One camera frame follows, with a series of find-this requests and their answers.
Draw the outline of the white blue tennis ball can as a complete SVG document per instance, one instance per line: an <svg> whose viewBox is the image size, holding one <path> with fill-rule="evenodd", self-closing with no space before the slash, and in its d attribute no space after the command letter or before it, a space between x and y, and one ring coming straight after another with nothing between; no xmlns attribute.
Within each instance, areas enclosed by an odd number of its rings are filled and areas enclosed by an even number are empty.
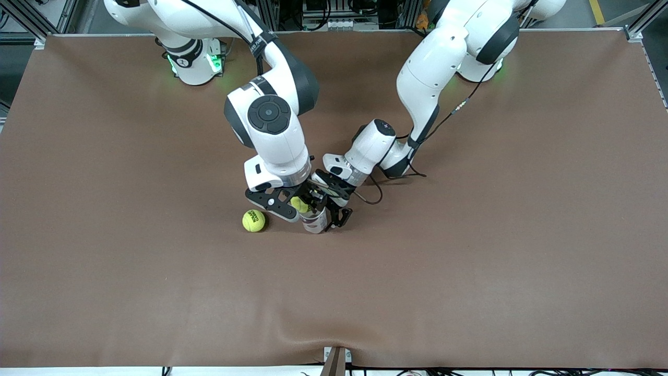
<svg viewBox="0 0 668 376"><path fill-rule="evenodd" d="M326 231L329 222L325 209L309 209L304 213L300 213L299 216L306 231L314 234Z"/></svg>

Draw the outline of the brown table mat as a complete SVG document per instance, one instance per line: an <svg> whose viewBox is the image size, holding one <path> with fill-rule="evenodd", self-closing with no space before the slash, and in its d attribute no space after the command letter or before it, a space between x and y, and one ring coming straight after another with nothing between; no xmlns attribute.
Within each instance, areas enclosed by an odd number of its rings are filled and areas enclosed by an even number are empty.
<svg viewBox="0 0 668 376"><path fill-rule="evenodd" d="M0 133L0 367L668 369L668 112L620 31L528 31L342 229L241 224L223 115L151 37L51 37Z"/></svg>

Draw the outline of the aluminium frame profile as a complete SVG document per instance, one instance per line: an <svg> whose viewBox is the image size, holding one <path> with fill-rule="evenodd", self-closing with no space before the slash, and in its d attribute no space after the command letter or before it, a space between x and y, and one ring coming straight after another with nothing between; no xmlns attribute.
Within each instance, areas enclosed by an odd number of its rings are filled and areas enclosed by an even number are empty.
<svg viewBox="0 0 668 376"><path fill-rule="evenodd" d="M34 36L35 50L43 50L47 37L57 32L49 20L26 0L0 0L0 8Z"/></svg>
<svg viewBox="0 0 668 376"><path fill-rule="evenodd" d="M639 43L642 40L642 31L654 20L658 19L664 10L668 9L668 0L653 0L640 13L632 24L625 26L624 31L629 43Z"/></svg>

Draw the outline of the long white power strip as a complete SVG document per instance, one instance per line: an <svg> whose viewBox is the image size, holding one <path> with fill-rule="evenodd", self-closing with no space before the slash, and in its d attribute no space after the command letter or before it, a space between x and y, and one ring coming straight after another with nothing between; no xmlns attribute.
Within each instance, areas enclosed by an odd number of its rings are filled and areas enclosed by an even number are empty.
<svg viewBox="0 0 668 376"><path fill-rule="evenodd" d="M326 26L326 31L374 31L379 29L378 23L374 19L368 18L335 18L330 19Z"/></svg>

